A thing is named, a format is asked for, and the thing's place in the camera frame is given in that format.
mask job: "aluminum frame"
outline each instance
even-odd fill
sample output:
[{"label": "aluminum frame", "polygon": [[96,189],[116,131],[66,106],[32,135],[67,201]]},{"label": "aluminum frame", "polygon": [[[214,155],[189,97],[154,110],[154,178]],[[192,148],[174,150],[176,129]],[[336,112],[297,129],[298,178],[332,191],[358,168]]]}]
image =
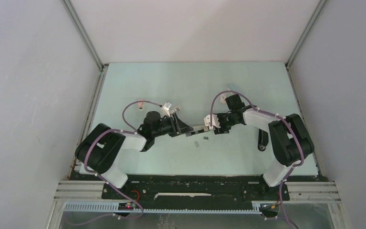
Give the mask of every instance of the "aluminum frame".
[{"label": "aluminum frame", "polygon": [[71,21],[73,22],[73,25],[76,28],[76,31],[78,31],[79,35],[82,38],[83,43],[85,43],[86,48],[91,53],[92,58],[96,62],[97,67],[101,71],[103,69],[103,63],[100,60],[99,55],[96,52],[96,49],[93,46],[92,41],[90,40],[88,33],[86,32],[78,14],[76,13],[76,10],[71,2],[71,0],[61,0],[61,2],[64,5],[64,8],[66,9]]},{"label": "aluminum frame", "polygon": [[[90,51],[92,57],[94,58],[99,70],[101,71],[100,76],[96,82],[94,93],[92,99],[90,101],[90,107],[86,115],[85,123],[81,131],[80,135],[80,142],[89,132],[89,129],[92,124],[92,119],[94,113],[96,111],[96,107],[98,104],[98,100],[100,97],[100,93],[102,90],[102,86],[104,83],[104,78],[107,73],[107,66],[104,66],[101,62],[86,30],[83,27],[82,22],[80,21],[75,8],[73,7],[71,0],[61,0],[65,9],[67,10],[72,22],[75,25],[76,30],[80,34],[83,42],[87,46],[88,50]],[[308,37],[309,32],[311,31],[313,25],[315,24],[318,16],[322,12],[324,6],[328,0],[320,0],[319,4],[317,5],[313,15],[311,16],[306,28],[304,29],[300,39],[298,40],[294,50],[292,51],[286,66],[287,70],[290,69],[294,59],[296,58],[299,50],[301,49],[302,45],[305,42],[305,39]],[[291,79],[291,74],[288,71],[288,76],[290,78],[291,86],[293,87],[294,95],[298,103],[298,107],[300,109],[302,115],[302,108],[299,103],[298,97],[296,95],[294,85]],[[46,221],[45,229],[58,229],[60,228],[62,214],[64,212],[64,208],[67,203],[79,201],[79,202],[124,202],[126,200],[107,200],[101,199],[102,196],[102,189],[103,189],[103,181],[70,181],[64,180],[60,181],[57,187],[57,191],[54,196],[54,200],[52,202],[49,215]],[[328,205],[332,222],[335,229],[350,229],[348,224],[343,205],[341,204],[341,200],[339,194],[337,192],[337,188],[334,182],[287,182],[288,190],[290,192],[290,200],[284,201],[285,203],[324,203]],[[256,206],[260,204],[269,204],[273,203],[274,201],[252,201],[252,203]],[[147,209],[146,212],[153,212],[158,213],[159,211],[154,211],[153,209]]]},{"label": "aluminum frame", "polygon": [[[60,181],[57,191],[54,196],[53,204],[51,206],[49,218],[47,219],[46,229],[58,229],[60,227],[62,214],[66,209],[67,204],[74,205],[117,205],[120,202],[128,200],[118,199],[102,199],[103,181]],[[327,204],[331,213],[331,218],[335,229],[349,229],[349,225],[345,220],[343,206],[340,201],[339,194],[334,182],[287,182],[288,191],[290,193],[290,200],[284,201],[292,204]],[[260,214],[259,207],[261,204],[275,203],[275,201],[252,201],[254,205],[253,210],[249,211],[196,211],[196,210],[173,210],[173,209],[144,209],[145,213],[208,213],[208,214]],[[90,208],[87,210],[79,209],[78,211],[87,212],[103,212],[100,208]]]}]

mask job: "white wall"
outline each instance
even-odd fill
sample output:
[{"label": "white wall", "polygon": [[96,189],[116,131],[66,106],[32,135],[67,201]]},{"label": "white wall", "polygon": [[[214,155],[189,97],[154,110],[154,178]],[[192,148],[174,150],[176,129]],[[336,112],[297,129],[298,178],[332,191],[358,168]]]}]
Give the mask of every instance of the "white wall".
[{"label": "white wall", "polygon": [[97,74],[61,1],[0,1],[0,228],[44,226]]},{"label": "white wall", "polygon": [[73,0],[101,60],[286,62],[319,0]]},{"label": "white wall", "polygon": [[366,228],[366,1],[330,0],[291,73],[325,174]]}]

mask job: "black mounting plate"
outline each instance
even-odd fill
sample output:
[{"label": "black mounting plate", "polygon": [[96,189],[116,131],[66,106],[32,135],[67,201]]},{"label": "black mounting plate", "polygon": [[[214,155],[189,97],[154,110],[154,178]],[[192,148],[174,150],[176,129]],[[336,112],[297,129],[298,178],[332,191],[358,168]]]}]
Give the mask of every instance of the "black mounting plate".
[{"label": "black mounting plate", "polygon": [[[129,175],[121,191],[147,209],[176,210],[252,210],[252,201],[277,201],[278,193],[262,194],[256,176],[149,176]],[[287,186],[283,199],[289,200]],[[159,196],[159,193],[206,193],[209,196]],[[102,199],[124,199],[109,185],[103,186]]]}]

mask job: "table surface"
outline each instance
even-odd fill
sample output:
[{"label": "table surface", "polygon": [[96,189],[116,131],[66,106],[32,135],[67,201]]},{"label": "table surface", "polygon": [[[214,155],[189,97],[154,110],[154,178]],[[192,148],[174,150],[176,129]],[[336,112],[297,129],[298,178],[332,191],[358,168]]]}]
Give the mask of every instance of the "table surface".
[{"label": "table surface", "polygon": [[[299,113],[282,62],[111,63],[92,128],[104,123],[131,130],[122,120],[122,111],[137,100],[170,101],[182,108],[178,116],[183,122],[202,125],[212,99],[228,88],[248,96],[264,110],[282,116]],[[126,119],[138,128],[152,110],[159,108],[145,104],[140,111],[133,105],[126,111]],[[226,111],[227,106],[217,99],[214,112]],[[264,152],[257,150],[257,134],[255,127],[236,125],[225,135],[210,131],[191,137],[161,136],[147,152],[121,150],[115,163],[127,174],[260,175],[274,156],[271,144]],[[317,175],[313,157],[309,156],[293,175]]]}]

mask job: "robotic arm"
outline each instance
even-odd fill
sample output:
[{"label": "robotic arm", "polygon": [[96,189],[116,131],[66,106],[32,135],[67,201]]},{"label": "robotic arm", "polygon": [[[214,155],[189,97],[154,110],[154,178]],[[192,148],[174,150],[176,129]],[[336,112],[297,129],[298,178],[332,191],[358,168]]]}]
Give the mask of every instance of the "robotic arm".
[{"label": "robotic arm", "polygon": [[[227,97],[225,101],[229,112],[213,114],[213,126],[216,127],[214,133],[216,135],[227,134],[231,127],[237,124],[252,125],[259,129],[258,149],[260,151],[265,150],[270,136],[275,158],[262,175],[261,182],[265,184],[265,189],[278,186],[291,167],[299,163],[301,159],[294,138],[288,133],[281,120],[257,112],[250,106],[245,106],[238,94]],[[209,120],[209,115],[204,118],[205,125],[210,125]],[[291,114],[286,116],[285,120],[291,125],[306,158],[315,147],[301,117]]]},{"label": "robotic arm", "polygon": [[[205,126],[191,127],[182,122],[176,115],[180,107],[170,108],[167,102],[162,111],[164,116],[156,111],[150,111],[144,118],[143,124],[138,128],[137,133],[133,132],[110,132],[99,140],[94,146],[87,166],[101,174],[106,180],[117,188],[123,187],[128,177],[114,163],[118,152],[121,149],[134,149],[145,152],[149,150],[158,136],[168,134],[171,137],[186,134],[191,136],[214,129],[214,133],[227,134],[234,125],[252,125],[259,128],[258,149],[264,151],[269,143],[269,135],[274,152],[273,160],[267,171],[261,176],[261,185],[264,191],[271,187],[277,187],[284,178],[291,166],[300,160],[300,152],[294,139],[288,134],[287,128],[282,121],[275,117],[267,116],[255,111],[250,106],[245,106],[239,95],[234,94],[225,99],[229,111],[227,113],[213,114],[213,125],[210,125],[210,116],[204,118]],[[312,140],[297,114],[287,116],[286,121],[291,125],[297,139],[299,140],[304,157],[314,151]],[[94,130],[82,141],[75,151],[75,156],[84,161],[87,152],[95,139],[110,127],[105,124],[97,125]]]}]

